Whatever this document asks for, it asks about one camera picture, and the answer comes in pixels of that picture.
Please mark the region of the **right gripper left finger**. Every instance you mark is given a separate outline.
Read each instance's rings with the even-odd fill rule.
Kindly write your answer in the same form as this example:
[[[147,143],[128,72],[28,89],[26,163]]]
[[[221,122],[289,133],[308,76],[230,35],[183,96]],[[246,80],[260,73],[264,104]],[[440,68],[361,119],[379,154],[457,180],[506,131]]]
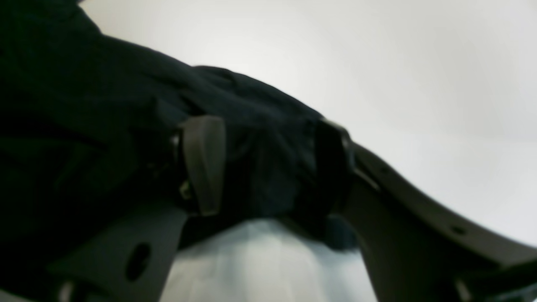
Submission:
[[[157,302],[189,216],[214,216],[222,205],[226,123],[203,115],[180,123],[170,143],[175,180],[167,197],[127,211],[74,251],[48,264],[48,302]]]

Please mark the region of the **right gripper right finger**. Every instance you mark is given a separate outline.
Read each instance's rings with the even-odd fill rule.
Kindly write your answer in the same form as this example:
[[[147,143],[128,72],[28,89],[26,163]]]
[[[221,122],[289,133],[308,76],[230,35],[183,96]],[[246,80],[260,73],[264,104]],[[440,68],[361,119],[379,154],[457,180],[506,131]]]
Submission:
[[[536,248],[437,203],[347,130],[315,129],[321,211],[355,233],[379,302],[534,302]]]

